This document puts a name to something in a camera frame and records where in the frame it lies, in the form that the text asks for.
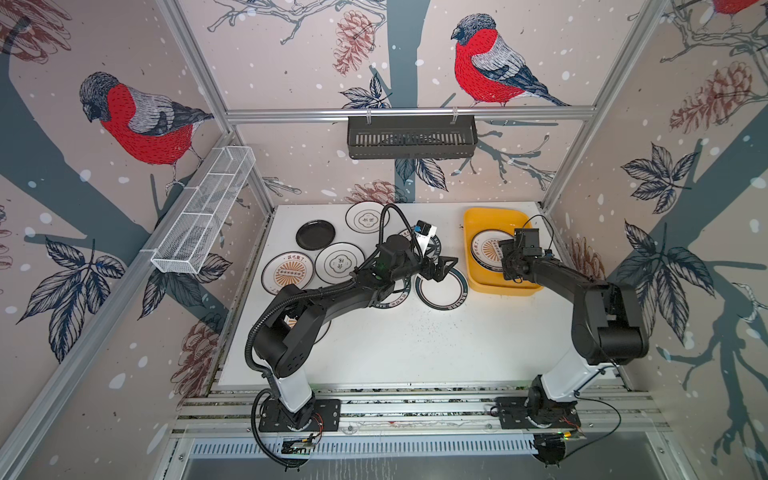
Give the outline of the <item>striped green rim plate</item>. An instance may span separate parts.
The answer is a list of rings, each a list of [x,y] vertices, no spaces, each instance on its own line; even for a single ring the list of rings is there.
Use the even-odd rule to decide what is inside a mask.
[[[440,282],[417,276],[414,288],[418,298],[427,307],[438,311],[454,310],[462,306],[469,293],[467,279],[456,268],[452,268]]]

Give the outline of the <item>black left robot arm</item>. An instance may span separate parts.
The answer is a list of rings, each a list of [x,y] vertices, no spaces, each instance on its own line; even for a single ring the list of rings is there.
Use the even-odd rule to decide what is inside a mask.
[[[251,327],[244,359],[268,381],[267,392],[288,427],[303,429],[314,420],[315,394],[303,365],[322,325],[382,302],[400,280],[418,275],[440,282],[457,263],[456,257],[425,256],[415,233],[408,238],[394,234],[379,241],[348,281],[316,289],[282,288]]]

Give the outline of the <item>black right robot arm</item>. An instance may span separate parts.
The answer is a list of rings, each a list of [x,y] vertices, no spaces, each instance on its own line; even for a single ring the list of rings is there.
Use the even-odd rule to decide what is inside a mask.
[[[506,280],[537,284],[573,306],[572,346],[532,381],[525,402],[533,423],[549,425],[573,410],[581,390],[606,370],[647,355],[642,308],[634,287],[588,277],[544,251],[537,229],[517,229],[499,246]]]

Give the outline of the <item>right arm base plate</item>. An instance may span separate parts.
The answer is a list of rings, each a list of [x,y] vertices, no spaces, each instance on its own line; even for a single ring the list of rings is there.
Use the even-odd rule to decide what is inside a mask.
[[[579,429],[581,420],[576,405],[576,402],[531,400],[522,396],[497,397],[494,402],[503,430]]]

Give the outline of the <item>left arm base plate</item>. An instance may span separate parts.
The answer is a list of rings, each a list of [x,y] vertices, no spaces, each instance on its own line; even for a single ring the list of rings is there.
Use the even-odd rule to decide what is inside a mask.
[[[298,412],[290,412],[279,400],[267,399],[257,413],[260,432],[336,432],[341,417],[341,401],[313,399]]]

